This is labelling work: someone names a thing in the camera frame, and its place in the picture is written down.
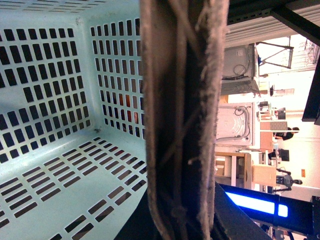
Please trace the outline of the gray left gripper finger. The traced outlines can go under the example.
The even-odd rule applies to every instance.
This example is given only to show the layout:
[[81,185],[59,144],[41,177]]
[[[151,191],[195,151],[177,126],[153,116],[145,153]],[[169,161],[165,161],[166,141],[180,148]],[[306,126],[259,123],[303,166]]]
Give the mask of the gray left gripper finger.
[[209,240],[227,0],[142,0],[147,199],[164,240]]

